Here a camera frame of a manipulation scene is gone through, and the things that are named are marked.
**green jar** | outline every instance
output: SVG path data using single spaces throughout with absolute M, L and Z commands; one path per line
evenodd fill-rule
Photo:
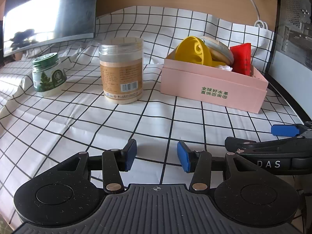
M 41 96 L 53 96 L 62 90 L 66 74 L 57 53 L 45 54 L 32 61 L 32 80 L 35 91 Z

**white checkered tablecloth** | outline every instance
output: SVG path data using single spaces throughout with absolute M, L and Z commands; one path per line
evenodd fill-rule
M 189 35 L 217 38 L 227 46 L 251 42 L 252 63 L 265 70 L 273 33 L 232 24 L 212 15 L 171 8 L 134 6 L 97 20 L 97 38 L 134 36 L 144 39 L 144 94 L 141 100 L 116 105 L 103 96 L 98 43 L 72 41 L 30 50 L 23 61 L 0 69 L 0 214 L 13 228 L 20 225 L 13 196 L 23 183 L 80 151 L 101 155 L 138 143 L 129 183 L 190 183 L 176 154 L 178 140 L 213 156 L 226 153 L 224 140 L 236 136 L 255 141 L 280 139 L 273 124 L 301 123 L 292 108 L 268 89 L 259 114 L 160 93 L 163 59 Z M 32 85 L 31 58 L 58 52 L 68 80 L 53 97 L 40 97 Z M 101 171 L 91 181 L 102 187 Z M 212 173 L 212 187 L 222 172 Z

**barcode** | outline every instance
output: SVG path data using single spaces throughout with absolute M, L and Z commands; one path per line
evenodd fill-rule
M 133 82 L 133 83 L 121 84 L 120 87 L 121 87 L 121 92 L 132 91 L 138 88 L 138 81 Z

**white power cable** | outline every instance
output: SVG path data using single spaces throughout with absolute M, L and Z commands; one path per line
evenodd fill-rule
M 258 17 L 258 20 L 255 22 L 255 27 L 259 27 L 259 28 L 264 28 L 264 29 L 269 29 L 268 27 L 268 24 L 262 20 L 260 20 L 260 13 L 259 13 L 259 10 L 257 8 L 257 5 L 255 5 L 255 2 L 254 0 L 250 0 L 252 2 L 252 5 L 255 7 L 255 10 L 257 12 L 257 17 Z

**plastic jar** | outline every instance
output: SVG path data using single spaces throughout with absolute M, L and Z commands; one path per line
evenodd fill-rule
M 66 74 L 57 53 L 40 56 L 32 61 L 32 80 L 35 91 L 43 97 L 53 96 L 62 90 Z
M 103 91 L 111 102 L 128 104 L 143 93 L 143 39 L 135 37 L 103 40 L 99 60 Z

